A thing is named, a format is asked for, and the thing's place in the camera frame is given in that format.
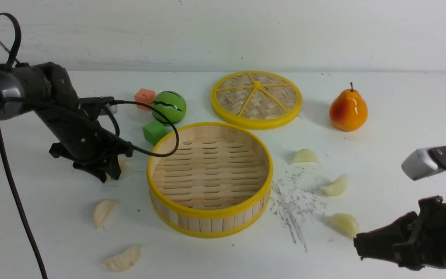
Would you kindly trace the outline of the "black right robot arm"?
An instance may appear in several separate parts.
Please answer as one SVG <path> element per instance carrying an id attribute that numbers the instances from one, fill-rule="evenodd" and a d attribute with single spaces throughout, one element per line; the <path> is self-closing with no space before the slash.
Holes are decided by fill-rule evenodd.
<path id="1" fill-rule="evenodd" d="M 446 145 L 415 150 L 401 168 L 414 181 L 445 172 Z M 446 269 L 446 203 L 441 196 L 432 196 L 418 204 L 418 213 L 409 212 L 387 226 L 357 234 L 353 245 L 358 256 L 412 271 Z"/>

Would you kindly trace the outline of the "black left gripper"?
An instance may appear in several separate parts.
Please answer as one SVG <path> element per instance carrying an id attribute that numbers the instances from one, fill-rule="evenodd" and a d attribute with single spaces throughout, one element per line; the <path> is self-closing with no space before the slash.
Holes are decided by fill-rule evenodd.
<path id="1" fill-rule="evenodd" d="M 118 156 L 132 156 L 134 150 L 130 142 L 104 131 L 98 117 L 89 118 L 78 102 L 73 108 L 57 105 L 56 108 L 36 109 L 35 113 L 59 141 L 49 150 L 52 157 L 71 160 L 74 168 L 102 183 L 119 179 L 122 167 Z"/>

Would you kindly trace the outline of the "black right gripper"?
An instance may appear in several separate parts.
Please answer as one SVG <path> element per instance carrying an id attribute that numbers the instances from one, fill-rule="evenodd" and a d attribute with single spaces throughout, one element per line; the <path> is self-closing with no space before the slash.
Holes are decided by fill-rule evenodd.
<path id="1" fill-rule="evenodd" d="M 421 199 L 419 208 L 419 213 L 409 212 L 388 226 L 357 234 L 357 254 L 413 271 L 446 269 L 446 203 L 433 196 Z"/>

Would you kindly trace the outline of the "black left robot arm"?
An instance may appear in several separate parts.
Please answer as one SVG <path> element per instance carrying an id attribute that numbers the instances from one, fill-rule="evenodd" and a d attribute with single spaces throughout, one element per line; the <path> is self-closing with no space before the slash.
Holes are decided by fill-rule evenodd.
<path id="1" fill-rule="evenodd" d="M 0 119 L 34 111 L 58 142 L 49 153 L 65 158 L 73 167 L 97 177 L 119 179 L 119 155 L 131 157 L 129 142 L 101 129 L 98 117 L 116 112 L 113 97 L 79 98 L 67 71 L 52 62 L 0 69 Z"/>

